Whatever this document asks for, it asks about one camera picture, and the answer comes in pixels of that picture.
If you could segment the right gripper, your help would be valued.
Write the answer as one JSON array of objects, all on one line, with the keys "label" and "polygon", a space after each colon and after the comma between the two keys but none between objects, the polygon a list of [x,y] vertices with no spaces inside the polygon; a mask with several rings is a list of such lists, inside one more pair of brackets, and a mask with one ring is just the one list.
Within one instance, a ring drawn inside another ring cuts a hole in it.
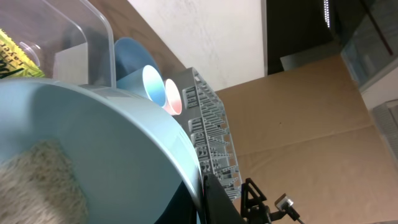
[{"label": "right gripper", "polygon": [[280,212],[271,213],[263,204],[266,196],[251,178],[247,178],[241,186],[241,216],[248,224],[271,224],[280,219]]}]

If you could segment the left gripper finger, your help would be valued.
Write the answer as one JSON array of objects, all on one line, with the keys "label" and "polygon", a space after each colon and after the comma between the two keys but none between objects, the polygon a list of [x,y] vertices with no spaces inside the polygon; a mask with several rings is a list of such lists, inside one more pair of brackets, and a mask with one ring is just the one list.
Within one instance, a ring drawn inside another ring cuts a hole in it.
[{"label": "left gripper finger", "polygon": [[245,224],[214,174],[203,178],[206,222],[209,224]]}]

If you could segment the light blue bowl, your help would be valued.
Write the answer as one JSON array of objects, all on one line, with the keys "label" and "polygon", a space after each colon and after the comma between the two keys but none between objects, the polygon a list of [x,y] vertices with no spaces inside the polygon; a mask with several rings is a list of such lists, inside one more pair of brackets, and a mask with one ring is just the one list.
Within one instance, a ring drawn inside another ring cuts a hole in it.
[{"label": "light blue bowl", "polygon": [[159,105],[116,88],[46,78],[1,81],[1,159],[57,140],[88,200],[90,223],[155,223],[183,206],[205,219],[190,138]]}]

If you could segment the light blue cup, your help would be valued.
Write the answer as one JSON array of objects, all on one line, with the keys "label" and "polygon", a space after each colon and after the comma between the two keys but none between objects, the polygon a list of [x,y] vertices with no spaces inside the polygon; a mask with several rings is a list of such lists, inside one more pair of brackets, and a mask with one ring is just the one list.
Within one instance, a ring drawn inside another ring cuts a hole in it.
[{"label": "light blue cup", "polygon": [[146,65],[116,82],[119,89],[147,98],[160,107],[166,104],[166,94],[160,73],[151,65]]}]

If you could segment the white rice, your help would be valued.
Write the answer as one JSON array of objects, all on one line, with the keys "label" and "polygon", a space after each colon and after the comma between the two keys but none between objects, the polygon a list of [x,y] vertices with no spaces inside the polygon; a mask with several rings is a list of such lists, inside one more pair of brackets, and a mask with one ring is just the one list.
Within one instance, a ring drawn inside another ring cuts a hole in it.
[{"label": "white rice", "polygon": [[1,162],[1,223],[83,224],[89,211],[72,161],[45,140]]}]

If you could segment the snack wrapper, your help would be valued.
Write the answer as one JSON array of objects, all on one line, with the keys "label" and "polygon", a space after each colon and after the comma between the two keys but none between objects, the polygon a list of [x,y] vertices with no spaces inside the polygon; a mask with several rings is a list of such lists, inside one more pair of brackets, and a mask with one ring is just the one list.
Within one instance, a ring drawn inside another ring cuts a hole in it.
[{"label": "snack wrapper", "polygon": [[1,29],[1,79],[42,78],[44,72]]}]

